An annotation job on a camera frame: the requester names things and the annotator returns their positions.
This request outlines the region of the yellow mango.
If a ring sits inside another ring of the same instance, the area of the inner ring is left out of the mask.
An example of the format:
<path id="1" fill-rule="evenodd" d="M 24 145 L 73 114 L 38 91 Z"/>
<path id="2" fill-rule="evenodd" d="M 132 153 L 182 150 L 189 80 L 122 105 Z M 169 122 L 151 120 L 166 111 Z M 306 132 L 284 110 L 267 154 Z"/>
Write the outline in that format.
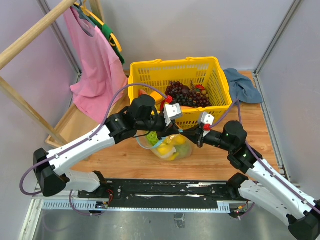
<path id="1" fill-rule="evenodd" d="M 187 142 L 187 139 L 182 135 L 171 135 L 165 138 L 164 142 L 167 145 L 183 145 Z"/>

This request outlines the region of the clear zip top bag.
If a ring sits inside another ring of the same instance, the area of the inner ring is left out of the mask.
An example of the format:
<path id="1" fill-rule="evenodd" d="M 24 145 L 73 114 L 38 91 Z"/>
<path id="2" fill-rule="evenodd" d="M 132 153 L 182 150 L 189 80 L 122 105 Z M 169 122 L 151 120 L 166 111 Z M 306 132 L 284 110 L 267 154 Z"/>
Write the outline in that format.
<path id="1" fill-rule="evenodd" d="M 135 136 L 139 146 L 150 150 L 155 156 L 164 161 L 175 161 L 192 155 L 191 142 L 180 134 L 158 138 L 156 131 L 149 131 Z"/>

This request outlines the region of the green custard apple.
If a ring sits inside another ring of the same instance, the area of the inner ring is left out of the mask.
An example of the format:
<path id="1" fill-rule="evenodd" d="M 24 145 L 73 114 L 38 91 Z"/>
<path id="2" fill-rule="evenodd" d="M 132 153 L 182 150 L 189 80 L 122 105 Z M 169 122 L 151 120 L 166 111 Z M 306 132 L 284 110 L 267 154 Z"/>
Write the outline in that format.
<path id="1" fill-rule="evenodd" d="M 146 139 L 152 146 L 155 146 L 159 142 L 158 135 L 155 131 L 150 132 L 146 136 Z"/>

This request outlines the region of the large yellow lemon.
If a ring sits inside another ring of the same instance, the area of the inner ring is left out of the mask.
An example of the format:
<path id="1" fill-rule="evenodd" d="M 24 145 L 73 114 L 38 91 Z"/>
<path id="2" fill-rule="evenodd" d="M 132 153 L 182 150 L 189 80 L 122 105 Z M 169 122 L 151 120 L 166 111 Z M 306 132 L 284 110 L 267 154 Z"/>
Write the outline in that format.
<path id="1" fill-rule="evenodd" d="M 159 158 L 165 161 L 174 161 L 179 157 L 179 153 L 174 145 L 160 145 L 156 148 Z"/>

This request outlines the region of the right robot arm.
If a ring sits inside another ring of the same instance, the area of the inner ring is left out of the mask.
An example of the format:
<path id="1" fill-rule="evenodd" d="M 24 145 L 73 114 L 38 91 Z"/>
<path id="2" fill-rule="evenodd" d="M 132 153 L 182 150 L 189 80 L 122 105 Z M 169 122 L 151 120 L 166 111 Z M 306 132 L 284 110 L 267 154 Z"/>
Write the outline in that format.
<path id="1" fill-rule="evenodd" d="M 201 148 L 204 144 L 227 151 L 227 159 L 239 172 L 227 181 L 232 200 L 254 202 L 276 216 L 297 240 L 315 240 L 320 235 L 320 202 L 279 174 L 246 142 L 247 132 L 239 121 L 229 121 L 223 131 L 201 124 L 181 133 Z"/>

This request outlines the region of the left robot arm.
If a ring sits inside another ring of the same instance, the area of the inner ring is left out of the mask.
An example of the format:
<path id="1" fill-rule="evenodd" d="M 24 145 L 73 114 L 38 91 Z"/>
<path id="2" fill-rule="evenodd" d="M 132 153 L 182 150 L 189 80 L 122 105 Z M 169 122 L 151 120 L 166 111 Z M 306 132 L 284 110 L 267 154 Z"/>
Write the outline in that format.
<path id="1" fill-rule="evenodd" d="M 99 171 L 79 172 L 72 171 L 71 167 L 100 150 L 133 138 L 138 131 L 157 132 L 160 138 L 178 134 L 175 119 L 181 116 L 178 103 L 166 104 L 158 113 L 155 100 L 144 94 L 86 135 L 50 151 L 37 149 L 33 153 L 33 171 L 41 193 L 52 197 L 63 190 L 80 190 L 96 198 L 103 197 L 107 193 L 107 183 Z"/>

